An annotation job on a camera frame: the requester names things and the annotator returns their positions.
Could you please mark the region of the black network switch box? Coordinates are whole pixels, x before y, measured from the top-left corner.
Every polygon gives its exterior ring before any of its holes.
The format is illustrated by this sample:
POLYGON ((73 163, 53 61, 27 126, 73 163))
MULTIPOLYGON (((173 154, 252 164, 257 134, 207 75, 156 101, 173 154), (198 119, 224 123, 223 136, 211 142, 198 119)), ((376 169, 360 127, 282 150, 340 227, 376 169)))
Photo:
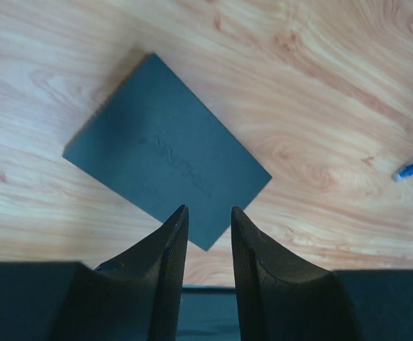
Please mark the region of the black network switch box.
POLYGON ((151 217, 189 208, 189 240, 210 249, 271 176, 155 54, 66 146, 64 158, 151 217))

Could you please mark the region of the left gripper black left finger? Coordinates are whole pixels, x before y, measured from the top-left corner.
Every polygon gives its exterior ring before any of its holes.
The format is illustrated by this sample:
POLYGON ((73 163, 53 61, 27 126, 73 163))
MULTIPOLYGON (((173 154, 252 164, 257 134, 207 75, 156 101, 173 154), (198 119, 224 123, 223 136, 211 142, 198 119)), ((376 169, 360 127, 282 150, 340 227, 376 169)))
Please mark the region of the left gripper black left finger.
POLYGON ((91 269, 79 261, 0 262, 0 340, 173 340, 189 211, 91 269))

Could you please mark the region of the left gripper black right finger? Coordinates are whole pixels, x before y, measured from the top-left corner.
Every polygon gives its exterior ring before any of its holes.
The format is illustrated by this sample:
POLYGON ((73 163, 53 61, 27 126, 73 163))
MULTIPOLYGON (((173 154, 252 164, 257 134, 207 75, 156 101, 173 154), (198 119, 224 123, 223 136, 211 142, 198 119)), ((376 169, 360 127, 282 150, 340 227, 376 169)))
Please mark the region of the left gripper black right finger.
POLYGON ((328 271, 231 212, 243 340, 413 340, 413 269, 328 271))

